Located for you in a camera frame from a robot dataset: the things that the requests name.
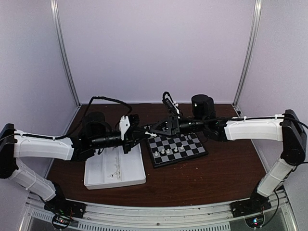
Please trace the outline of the white chess piece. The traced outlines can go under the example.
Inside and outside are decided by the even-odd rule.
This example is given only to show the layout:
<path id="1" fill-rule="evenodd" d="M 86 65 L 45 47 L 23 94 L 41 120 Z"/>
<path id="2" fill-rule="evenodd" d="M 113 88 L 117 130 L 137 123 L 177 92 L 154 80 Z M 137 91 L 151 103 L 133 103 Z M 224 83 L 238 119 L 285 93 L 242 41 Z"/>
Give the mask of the white chess piece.
<path id="1" fill-rule="evenodd" d="M 156 137 L 157 136 L 157 134 L 155 134 L 155 133 L 152 133 L 152 132 L 145 132 L 145 135 L 149 135 L 149 136 L 151 136 L 151 137 Z"/>

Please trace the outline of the white plastic compartment tray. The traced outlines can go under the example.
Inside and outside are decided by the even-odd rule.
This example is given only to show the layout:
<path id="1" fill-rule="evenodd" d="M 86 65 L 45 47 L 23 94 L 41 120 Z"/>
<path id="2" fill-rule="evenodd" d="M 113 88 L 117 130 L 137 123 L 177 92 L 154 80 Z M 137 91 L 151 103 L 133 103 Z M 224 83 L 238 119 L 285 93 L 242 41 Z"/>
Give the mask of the white plastic compartment tray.
<path id="1" fill-rule="evenodd" d="M 144 184 L 144 170 L 141 146 L 137 145 L 128 154 L 122 147 L 105 148 L 101 154 L 85 162 L 84 186 L 88 190 L 108 189 Z"/>

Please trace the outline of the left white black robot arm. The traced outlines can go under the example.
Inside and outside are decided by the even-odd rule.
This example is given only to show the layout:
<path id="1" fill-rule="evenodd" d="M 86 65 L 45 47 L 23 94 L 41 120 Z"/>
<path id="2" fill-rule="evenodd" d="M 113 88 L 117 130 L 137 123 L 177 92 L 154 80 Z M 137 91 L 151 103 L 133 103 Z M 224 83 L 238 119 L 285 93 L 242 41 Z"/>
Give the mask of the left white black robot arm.
<path id="1" fill-rule="evenodd" d="M 49 208 L 66 213 L 70 204 L 61 187 L 38 175 L 23 157 L 47 157 L 85 162 L 84 185 L 89 190 L 131 186 L 146 182 L 139 144 L 153 136 L 139 127 L 137 115 L 123 116 L 113 130 L 101 112 L 82 119 L 77 136 L 50 137 L 28 134 L 7 124 L 0 134 L 0 176 L 37 194 Z"/>

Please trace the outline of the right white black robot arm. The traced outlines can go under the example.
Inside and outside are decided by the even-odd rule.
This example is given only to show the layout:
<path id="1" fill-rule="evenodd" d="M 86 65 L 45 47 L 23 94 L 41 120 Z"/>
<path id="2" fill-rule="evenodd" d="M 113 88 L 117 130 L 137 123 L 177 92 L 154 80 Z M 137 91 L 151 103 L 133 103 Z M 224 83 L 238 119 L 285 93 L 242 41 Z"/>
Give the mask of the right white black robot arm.
<path id="1" fill-rule="evenodd" d="M 202 132 L 214 141 L 269 140 L 282 142 L 283 150 L 269 172 L 257 183 L 247 209 L 257 212 L 297 166 L 306 159 L 307 134 L 293 110 L 261 117 L 217 117 L 214 100 L 204 94 L 192 96 L 192 118 L 185 117 L 168 92 L 162 102 L 171 114 L 151 126 L 150 131 L 167 137 Z"/>

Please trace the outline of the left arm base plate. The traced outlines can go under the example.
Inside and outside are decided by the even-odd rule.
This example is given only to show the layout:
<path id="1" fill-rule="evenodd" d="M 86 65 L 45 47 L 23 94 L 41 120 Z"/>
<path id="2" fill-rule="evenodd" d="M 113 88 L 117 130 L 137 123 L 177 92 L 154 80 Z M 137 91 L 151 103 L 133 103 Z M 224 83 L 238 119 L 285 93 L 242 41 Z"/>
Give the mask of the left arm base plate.
<path id="1" fill-rule="evenodd" d="M 53 205 L 44 202 L 44 209 L 55 215 L 62 215 L 69 218 L 83 218 L 86 211 L 86 204 L 74 201 L 66 201 L 64 204 Z"/>

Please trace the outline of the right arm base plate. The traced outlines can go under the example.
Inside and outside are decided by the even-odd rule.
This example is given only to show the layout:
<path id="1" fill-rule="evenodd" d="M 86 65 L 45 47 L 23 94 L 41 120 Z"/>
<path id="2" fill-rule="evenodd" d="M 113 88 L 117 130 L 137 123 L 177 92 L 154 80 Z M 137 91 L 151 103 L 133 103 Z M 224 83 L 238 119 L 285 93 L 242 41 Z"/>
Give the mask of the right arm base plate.
<path id="1" fill-rule="evenodd" d="M 260 202 L 252 199 L 235 201 L 230 204 L 230 209 L 234 218 L 261 213 L 263 210 L 272 208 L 269 201 Z"/>

